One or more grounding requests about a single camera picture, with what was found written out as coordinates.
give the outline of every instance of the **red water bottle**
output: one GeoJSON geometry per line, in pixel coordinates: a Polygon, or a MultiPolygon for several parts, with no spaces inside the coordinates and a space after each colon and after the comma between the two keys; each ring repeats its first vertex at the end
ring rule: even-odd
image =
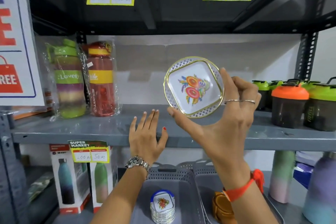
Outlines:
{"type": "Polygon", "coordinates": [[[111,51],[111,45],[104,42],[88,46],[91,114],[97,117],[111,116],[115,112],[111,51]]]}

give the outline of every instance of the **white poster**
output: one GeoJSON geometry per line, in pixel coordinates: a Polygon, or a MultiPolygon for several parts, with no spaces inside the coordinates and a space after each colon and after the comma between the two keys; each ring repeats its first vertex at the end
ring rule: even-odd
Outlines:
{"type": "Polygon", "coordinates": [[[0,0],[0,106],[44,104],[28,0],[0,0]]]}

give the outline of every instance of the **floral design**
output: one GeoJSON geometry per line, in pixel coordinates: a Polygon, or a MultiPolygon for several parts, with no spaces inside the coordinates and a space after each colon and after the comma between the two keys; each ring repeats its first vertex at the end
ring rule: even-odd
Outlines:
{"type": "Polygon", "coordinates": [[[187,103],[189,104],[190,99],[192,99],[192,105],[198,103],[198,101],[202,101],[205,92],[210,88],[209,81],[200,79],[195,74],[188,77],[182,76],[182,80],[179,80],[179,82],[182,83],[182,92],[185,89],[187,93],[187,103]]]}
{"type": "Polygon", "coordinates": [[[169,200],[166,200],[165,198],[159,198],[158,204],[160,209],[165,209],[166,206],[169,204],[169,200]]]}

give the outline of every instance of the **gold rim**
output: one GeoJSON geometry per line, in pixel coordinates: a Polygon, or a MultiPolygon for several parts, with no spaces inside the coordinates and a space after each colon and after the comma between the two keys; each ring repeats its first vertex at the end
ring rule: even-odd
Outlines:
{"type": "Polygon", "coordinates": [[[200,109],[200,110],[198,110],[198,111],[196,111],[196,112],[193,112],[193,113],[190,113],[190,114],[189,114],[189,113],[185,113],[185,112],[183,112],[183,111],[181,110],[181,108],[180,108],[178,102],[176,101],[176,98],[175,98],[174,94],[172,94],[172,95],[173,95],[173,98],[174,98],[174,100],[175,100],[175,102],[176,102],[176,104],[177,104],[177,106],[178,106],[178,108],[179,108],[179,110],[180,110],[183,114],[187,115],[189,118],[193,118],[193,119],[203,118],[203,117],[209,116],[209,115],[212,114],[215,110],[217,110],[217,108],[221,105],[221,103],[222,103],[222,101],[223,101],[223,99],[224,99],[224,91],[225,91],[225,89],[222,89],[221,86],[219,85],[219,83],[218,83],[218,81],[217,81],[217,79],[216,79],[216,76],[215,76],[215,74],[213,73],[213,71],[212,71],[212,69],[211,69],[211,67],[210,67],[209,64],[213,65],[213,66],[219,71],[218,67],[217,67],[214,63],[212,63],[210,60],[208,60],[208,59],[206,59],[206,58],[202,58],[202,57],[198,57],[198,56],[189,56],[189,57],[185,57],[185,58],[183,58],[183,59],[179,59],[179,60],[176,61],[172,66],[170,66],[170,68],[168,69],[168,71],[167,71],[167,73],[166,73],[166,75],[165,75],[164,81],[163,81],[163,90],[164,90],[164,94],[165,94],[166,100],[167,100],[167,102],[169,103],[169,105],[170,105],[171,107],[173,107],[173,105],[168,101],[168,98],[167,98],[167,95],[166,95],[166,87],[165,87],[165,84],[166,84],[166,83],[167,83],[167,85],[168,85],[168,88],[169,88],[170,92],[172,92],[171,89],[170,89],[170,87],[169,87],[169,84],[168,84],[168,77],[169,77],[169,75],[170,75],[172,72],[175,72],[176,70],[179,70],[179,69],[181,69],[181,68],[183,68],[183,67],[186,67],[186,66],[188,66],[188,65],[191,65],[191,64],[193,64],[193,63],[195,63],[195,62],[198,62],[198,61],[203,61],[203,62],[205,62],[205,63],[208,65],[208,67],[209,67],[209,69],[210,69],[210,71],[211,71],[211,74],[212,74],[214,80],[216,81],[216,84],[217,84],[217,86],[218,86],[218,88],[219,88],[219,90],[220,90],[220,92],[221,92],[221,97],[220,97],[220,99],[218,99],[216,102],[214,102],[214,103],[212,103],[212,104],[210,104],[210,105],[208,105],[208,106],[206,106],[206,107],[204,107],[204,108],[202,108],[202,109],[200,109]],[[188,63],[188,64],[186,64],[186,65],[184,65],[184,66],[181,66],[181,67],[175,69],[174,71],[169,72],[170,69],[171,69],[175,64],[179,63],[179,62],[182,61],[182,60],[191,59],[191,58],[196,58],[196,59],[198,59],[198,60],[194,60],[194,61],[192,61],[191,63],[188,63]],[[200,116],[200,117],[190,117],[190,116],[192,116],[192,115],[194,115],[194,114],[196,114],[196,113],[198,113],[198,112],[201,112],[201,111],[203,111],[203,110],[205,110],[205,109],[207,109],[207,108],[209,108],[209,107],[211,107],[212,105],[215,105],[215,104],[218,104],[218,106],[216,107],[216,109],[214,109],[214,110],[213,110],[212,112],[210,112],[209,114],[204,115],[204,116],[200,116]]]}

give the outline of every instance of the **forearm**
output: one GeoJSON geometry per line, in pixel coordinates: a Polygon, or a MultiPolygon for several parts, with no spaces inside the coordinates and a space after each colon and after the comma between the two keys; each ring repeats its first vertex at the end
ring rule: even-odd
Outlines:
{"type": "Polygon", "coordinates": [[[146,175],[143,167],[127,169],[90,224],[129,224],[146,175]]]}
{"type": "MultiPolygon", "coordinates": [[[[229,171],[220,164],[214,165],[226,190],[240,188],[251,178],[251,171],[246,162],[229,171]]],[[[278,224],[255,182],[240,198],[232,202],[232,208],[238,223],[278,224]]]]}

